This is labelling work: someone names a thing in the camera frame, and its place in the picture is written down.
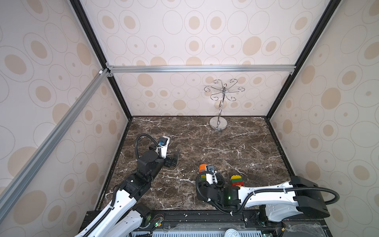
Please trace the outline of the orange round lego piece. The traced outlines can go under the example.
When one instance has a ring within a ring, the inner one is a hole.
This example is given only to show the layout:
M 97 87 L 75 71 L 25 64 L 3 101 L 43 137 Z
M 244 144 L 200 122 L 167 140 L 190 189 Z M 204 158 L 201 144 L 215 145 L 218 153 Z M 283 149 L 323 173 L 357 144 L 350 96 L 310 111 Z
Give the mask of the orange round lego piece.
M 199 173 L 203 173 L 203 172 L 205 172 L 206 170 L 207 170 L 207 164 L 201 164 L 200 166 L 199 166 Z

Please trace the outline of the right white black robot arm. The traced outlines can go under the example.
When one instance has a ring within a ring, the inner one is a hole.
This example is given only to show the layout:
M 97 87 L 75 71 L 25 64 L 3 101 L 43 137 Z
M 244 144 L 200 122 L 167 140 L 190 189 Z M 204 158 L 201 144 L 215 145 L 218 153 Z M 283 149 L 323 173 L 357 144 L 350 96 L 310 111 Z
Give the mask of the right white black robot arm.
M 263 222 L 281 222 L 300 214 L 316 219 L 330 217 L 327 206 L 340 199 L 336 191 L 299 176 L 265 187 L 247 187 L 240 175 L 233 175 L 230 182 L 228 186 L 219 172 L 205 166 L 195 179 L 197 198 L 230 216 L 258 206 Z

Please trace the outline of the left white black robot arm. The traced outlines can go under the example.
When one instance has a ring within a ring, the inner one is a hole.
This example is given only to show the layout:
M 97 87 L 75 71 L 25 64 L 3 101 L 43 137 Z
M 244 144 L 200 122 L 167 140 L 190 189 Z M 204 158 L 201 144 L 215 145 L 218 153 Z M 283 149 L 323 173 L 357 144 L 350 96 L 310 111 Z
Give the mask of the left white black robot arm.
M 142 133 L 135 141 L 137 168 L 113 191 L 110 203 L 78 237 L 127 237 L 142 224 L 149 226 L 150 210 L 137 201 L 151 188 L 163 167 L 175 167 L 180 151 L 168 156 L 170 138 L 155 140 Z

